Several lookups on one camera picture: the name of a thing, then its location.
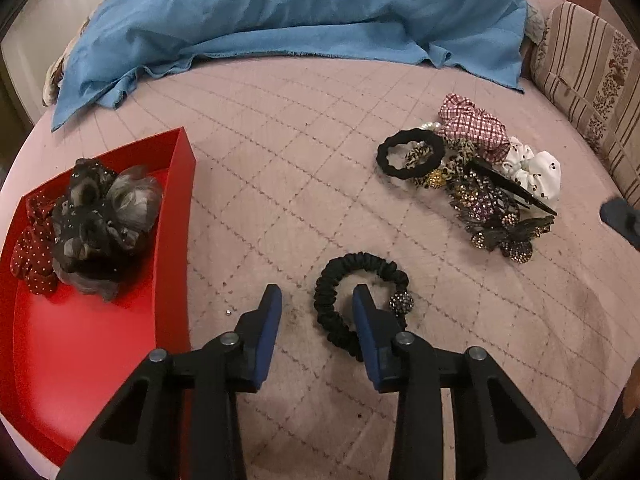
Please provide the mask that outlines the white scrunchie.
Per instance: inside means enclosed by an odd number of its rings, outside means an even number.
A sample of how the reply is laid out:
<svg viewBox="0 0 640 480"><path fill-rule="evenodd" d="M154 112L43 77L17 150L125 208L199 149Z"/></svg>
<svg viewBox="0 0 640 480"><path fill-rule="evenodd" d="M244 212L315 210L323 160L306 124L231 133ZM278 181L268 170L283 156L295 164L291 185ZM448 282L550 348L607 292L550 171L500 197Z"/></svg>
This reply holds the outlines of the white scrunchie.
<svg viewBox="0 0 640 480"><path fill-rule="evenodd" d="M510 150L499 170L510 181L547 205L555 203L560 197L560 162L547 151L533 151L515 136L510 137Z"/></svg>

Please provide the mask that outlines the rhinestone butterfly hair clip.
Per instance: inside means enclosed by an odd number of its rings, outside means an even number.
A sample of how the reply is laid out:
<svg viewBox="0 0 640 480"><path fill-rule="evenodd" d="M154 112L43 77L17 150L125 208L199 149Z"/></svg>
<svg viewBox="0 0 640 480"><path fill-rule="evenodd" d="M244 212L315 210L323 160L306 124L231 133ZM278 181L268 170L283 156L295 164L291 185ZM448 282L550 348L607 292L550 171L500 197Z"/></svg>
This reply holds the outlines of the rhinestone butterfly hair clip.
<svg viewBox="0 0 640 480"><path fill-rule="evenodd" d="M524 200L497 188L486 177L465 170L446 187L450 205L457 211L471 244L504 258L526 263L533 257L533 240L551 230L551 214L527 205Z"/></svg>

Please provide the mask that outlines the red cardboard tray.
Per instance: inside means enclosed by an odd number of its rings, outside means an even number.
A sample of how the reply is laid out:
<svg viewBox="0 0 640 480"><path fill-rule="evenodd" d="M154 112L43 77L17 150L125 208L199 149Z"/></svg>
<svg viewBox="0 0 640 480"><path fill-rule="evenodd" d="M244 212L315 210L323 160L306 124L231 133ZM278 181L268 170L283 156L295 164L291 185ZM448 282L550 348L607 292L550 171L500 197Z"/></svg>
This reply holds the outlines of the red cardboard tray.
<svg viewBox="0 0 640 480"><path fill-rule="evenodd" d="M1 413L40 454L62 465L104 405L153 349L190 348L186 253L195 157L181 129L99 157L122 171L142 166L163 189L160 216L141 261L115 299L58 285L32 294L12 275L15 243L28 225L20 200L1 253Z"/></svg>

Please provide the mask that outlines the red plaid scrunchie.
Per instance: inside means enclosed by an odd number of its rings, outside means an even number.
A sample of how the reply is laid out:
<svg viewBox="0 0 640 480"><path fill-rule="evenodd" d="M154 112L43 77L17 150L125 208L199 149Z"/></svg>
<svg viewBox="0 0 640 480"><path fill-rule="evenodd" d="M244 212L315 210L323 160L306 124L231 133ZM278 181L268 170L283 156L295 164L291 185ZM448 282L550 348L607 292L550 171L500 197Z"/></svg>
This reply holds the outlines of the red plaid scrunchie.
<svg viewBox="0 0 640 480"><path fill-rule="evenodd" d="M448 139L472 142L491 164L501 164L509 154L511 144L504 123L465 96L448 93L438 117Z"/></svg>

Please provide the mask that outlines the grey black organza scrunchie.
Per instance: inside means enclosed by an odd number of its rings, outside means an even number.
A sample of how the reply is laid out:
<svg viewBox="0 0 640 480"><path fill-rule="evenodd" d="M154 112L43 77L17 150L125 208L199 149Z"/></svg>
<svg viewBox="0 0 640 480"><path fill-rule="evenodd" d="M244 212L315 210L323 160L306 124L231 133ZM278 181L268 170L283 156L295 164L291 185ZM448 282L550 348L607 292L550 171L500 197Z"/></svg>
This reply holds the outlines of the grey black organza scrunchie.
<svg viewBox="0 0 640 480"><path fill-rule="evenodd" d="M52 212L58 279L113 300L148 242L162 200L160 184L142 166L117 172L95 158L78 159Z"/></svg>

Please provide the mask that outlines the red polka dot scrunchie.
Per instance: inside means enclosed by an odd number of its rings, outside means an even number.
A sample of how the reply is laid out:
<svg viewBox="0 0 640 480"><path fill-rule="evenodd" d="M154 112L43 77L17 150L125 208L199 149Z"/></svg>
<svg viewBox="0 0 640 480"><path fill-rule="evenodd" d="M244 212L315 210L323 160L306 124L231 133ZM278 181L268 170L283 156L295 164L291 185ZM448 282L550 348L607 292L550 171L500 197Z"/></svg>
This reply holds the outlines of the red polka dot scrunchie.
<svg viewBox="0 0 640 480"><path fill-rule="evenodd" d="M47 296L58 286L53 270L52 247L55 239L52 212L54 200L34 194L26 200L27 226L12 252L10 271L25 282L29 292Z"/></svg>

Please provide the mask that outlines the pink quilted mattress cover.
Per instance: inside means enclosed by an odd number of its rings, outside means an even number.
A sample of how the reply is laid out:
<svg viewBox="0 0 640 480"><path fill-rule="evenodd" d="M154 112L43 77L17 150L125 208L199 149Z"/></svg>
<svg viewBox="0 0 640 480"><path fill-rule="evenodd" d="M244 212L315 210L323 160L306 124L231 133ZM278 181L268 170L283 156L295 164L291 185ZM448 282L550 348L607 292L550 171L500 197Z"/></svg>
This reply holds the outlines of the pink quilted mattress cover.
<svg viewBox="0 0 640 480"><path fill-rule="evenodd" d="M433 125L448 93L561 164L554 225L529 262L475 248L446 188L378 166L385 141ZM239 400L250 478L386 477L396 399L317 321L348 322L362 283L432 346L485 348L568 456L586 454L638 358L639 256L600 219L613 179L532 84L518 93L454 68L333 58L201 62L61 129L43 116L2 185L2 221L78 158L179 127L195 157L192 347L231 330L267 284L282 290L269 376Z"/></svg>

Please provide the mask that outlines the striped floral pillow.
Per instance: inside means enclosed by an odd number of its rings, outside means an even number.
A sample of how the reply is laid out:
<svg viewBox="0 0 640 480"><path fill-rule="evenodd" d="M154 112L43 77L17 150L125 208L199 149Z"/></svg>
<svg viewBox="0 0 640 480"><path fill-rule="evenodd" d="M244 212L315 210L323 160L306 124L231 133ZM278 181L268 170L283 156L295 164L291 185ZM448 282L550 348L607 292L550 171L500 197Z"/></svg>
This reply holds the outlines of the striped floral pillow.
<svg viewBox="0 0 640 480"><path fill-rule="evenodd" d="M533 82L639 206L639 49L603 18L564 2L534 49Z"/></svg>

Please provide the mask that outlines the blue bed sheet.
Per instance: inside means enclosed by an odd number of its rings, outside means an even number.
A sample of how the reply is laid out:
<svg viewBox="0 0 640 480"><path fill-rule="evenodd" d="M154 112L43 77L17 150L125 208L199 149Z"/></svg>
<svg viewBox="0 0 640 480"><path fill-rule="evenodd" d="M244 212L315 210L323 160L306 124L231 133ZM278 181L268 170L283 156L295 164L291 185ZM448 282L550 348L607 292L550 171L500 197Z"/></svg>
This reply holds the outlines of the blue bed sheet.
<svg viewBox="0 0 640 480"><path fill-rule="evenodd" d="M517 89L526 18L526 0L104 0L67 59L51 126L198 58L430 62Z"/></svg>

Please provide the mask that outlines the floral patterned blanket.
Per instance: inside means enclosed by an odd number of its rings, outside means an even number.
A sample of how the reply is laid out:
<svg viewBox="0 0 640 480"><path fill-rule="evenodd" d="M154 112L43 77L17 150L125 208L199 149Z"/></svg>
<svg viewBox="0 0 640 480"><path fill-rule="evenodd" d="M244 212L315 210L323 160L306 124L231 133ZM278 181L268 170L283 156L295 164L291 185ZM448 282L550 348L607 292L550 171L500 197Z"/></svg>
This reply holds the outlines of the floral patterned blanket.
<svg viewBox="0 0 640 480"><path fill-rule="evenodd" d="M82 36L87 26L90 23L90 18L86 18L85 21L78 29L78 32L73 36L72 40L67 44L65 50L60 57L52 63L46 73L46 79L44 80L42 88L42 105L49 107L56 103L58 100L58 94L62 88L62 81L66 70L68 58L73 51L73 48L78 43L79 38Z"/></svg>

